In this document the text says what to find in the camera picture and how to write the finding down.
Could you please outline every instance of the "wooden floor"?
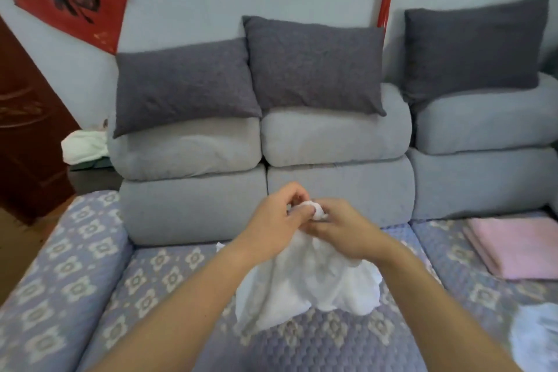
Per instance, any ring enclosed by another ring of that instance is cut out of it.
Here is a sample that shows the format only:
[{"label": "wooden floor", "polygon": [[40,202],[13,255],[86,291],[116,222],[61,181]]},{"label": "wooden floor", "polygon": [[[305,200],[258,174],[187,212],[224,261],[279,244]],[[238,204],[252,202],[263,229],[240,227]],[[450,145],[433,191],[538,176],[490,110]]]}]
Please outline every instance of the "wooden floor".
[{"label": "wooden floor", "polygon": [[74,198],[27,226],[0,208],[0,305],[24,275]]}]

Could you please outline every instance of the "left hand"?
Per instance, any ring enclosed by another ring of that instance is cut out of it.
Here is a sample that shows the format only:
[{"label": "left hand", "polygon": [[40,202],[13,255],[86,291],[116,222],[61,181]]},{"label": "left hand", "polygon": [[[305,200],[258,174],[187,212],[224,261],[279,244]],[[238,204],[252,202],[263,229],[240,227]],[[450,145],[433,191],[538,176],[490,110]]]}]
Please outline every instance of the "left hand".
[{"label": "left hand", "polygon": [[287,215],[287,205],[295,206],[307,200],[310,200],[308,192],[297,182],[268,195],[233,244],[242,248],[254,266],[277,256],[289,245],[295,231],[316,212],[313,206],[301,206]]}]

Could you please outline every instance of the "wooden door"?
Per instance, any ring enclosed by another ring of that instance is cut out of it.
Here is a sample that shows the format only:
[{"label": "wooden door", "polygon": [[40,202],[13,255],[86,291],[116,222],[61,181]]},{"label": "wooden door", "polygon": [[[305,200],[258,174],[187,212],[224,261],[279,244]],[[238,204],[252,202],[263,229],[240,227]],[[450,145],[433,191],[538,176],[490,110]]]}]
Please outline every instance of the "wooden door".
[{"label": "wooden door", "polygon": [[78,124],[0,18],[0,205],[25,223],[73,194],[60,142]]}]

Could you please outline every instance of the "white cloth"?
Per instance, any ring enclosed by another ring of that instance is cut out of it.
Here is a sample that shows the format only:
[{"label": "white cloth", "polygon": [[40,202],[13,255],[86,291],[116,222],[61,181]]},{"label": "white cloth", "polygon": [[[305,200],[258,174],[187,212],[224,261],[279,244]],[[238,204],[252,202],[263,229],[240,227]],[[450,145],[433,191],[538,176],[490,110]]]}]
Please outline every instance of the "white cloth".
[{"label": "white cloth", "polygon": [[[320,205],[314,220],[327,215]],[[236,293],[237,333],[251,335],[306,312],[311,306],[368,314],[380,305],[382,276],[373,263],[347,259],[331,244],[297,230],[274,259],[253,268]]]},{"label": "white cloth", "polygon": [[525,372],[558,370],[558,305],[522,306],[509,334],[513,360]]},{"label": "white cloth", "polygon": [[106,131],[74,131],[62,140],[61,146],[62,158],[68,165],[108,156]]}]

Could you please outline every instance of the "folded pink towel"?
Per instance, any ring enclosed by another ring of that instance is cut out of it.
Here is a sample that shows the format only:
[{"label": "folded pink towel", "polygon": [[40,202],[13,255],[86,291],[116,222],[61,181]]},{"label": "folded pink towel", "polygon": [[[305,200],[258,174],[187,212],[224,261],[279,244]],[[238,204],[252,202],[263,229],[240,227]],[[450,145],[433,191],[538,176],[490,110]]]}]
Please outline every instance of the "folded pink towel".
[{"label": "folded pink towel", "polygon": [[505,279],[558,279],[558,223],[550,218],[467,220],[463,232],[488,270]]}]

